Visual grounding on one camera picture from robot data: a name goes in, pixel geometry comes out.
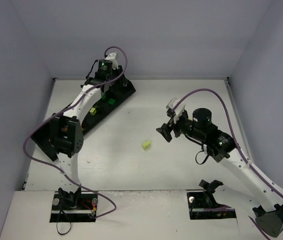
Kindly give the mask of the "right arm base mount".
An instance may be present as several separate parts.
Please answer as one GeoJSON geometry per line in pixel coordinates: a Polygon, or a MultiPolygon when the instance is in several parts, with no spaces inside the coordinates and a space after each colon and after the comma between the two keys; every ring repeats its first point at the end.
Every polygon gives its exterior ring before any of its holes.
{"type": "Polygon", "coordinates": [[[203,190],[188,191],[187,204],[190,220],[223,220],[236,219],[236,211],[227,205],[217,203],[213,193],[224,184],[219,180],[207,182],[201,180],[199,186],[203,190]]]}

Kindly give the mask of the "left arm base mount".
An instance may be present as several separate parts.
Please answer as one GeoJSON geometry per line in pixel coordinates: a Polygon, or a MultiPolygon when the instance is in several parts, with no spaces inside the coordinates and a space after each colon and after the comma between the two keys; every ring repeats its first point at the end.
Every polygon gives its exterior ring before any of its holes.
{"type": "Polygon", "coordinates": [[[51,223],[89,223],[96,221],[98,195],[78,188],[54,192],[49,221],[51,223]]]}

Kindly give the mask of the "lime and green lego stack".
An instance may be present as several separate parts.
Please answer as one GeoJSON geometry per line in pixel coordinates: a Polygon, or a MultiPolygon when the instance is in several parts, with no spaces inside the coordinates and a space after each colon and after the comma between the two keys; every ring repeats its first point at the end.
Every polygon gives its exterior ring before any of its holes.
{"type": "Polygon", "coordinates": [[[142,148],[143,148],[143,150],[148,150],[149,148],[150,148],[150,146],[151,146],[151,141],[150,140],[146,140],[145,142],[143,142],[142,143],[142,148]]]}

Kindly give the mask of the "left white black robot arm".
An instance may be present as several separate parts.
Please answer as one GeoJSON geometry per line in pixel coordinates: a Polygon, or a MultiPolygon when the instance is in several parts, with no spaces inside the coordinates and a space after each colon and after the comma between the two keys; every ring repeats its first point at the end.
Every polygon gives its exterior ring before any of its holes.
{"type": "Polygon", "coordinates": [[[59,193],[71,199],[80,195],[78,155],[84,145],[84,135],[135,91],[115,54],[111,53],[98,60],[94,77],[86,76],[81,92],[73,102],[49,121],[49,142],[57,166],[65,177],[58,188],[59,193]]]}

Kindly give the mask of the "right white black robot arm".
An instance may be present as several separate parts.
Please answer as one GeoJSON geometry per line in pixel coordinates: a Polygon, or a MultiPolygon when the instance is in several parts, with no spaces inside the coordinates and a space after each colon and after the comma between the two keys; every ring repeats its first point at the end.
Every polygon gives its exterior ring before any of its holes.
{"type": "Polygon", "coordinates": [[[209,109],[194,110],[192,119],[186,110],[179,113],[168,110],[167,115],[169,121],[156,129],[167,142],[184,135],[200,145],[207,157],[228,169],[250,191],[250,194],[245,194],[233,190],[220,180],[201,180],[199,186],[208,207],[215,209],[225,205],[242,211],[263,233],[278,237],[283,231],[283,189],[276,189],[275,183],[240,153],[234,139],[212,123],[209,109]]]}

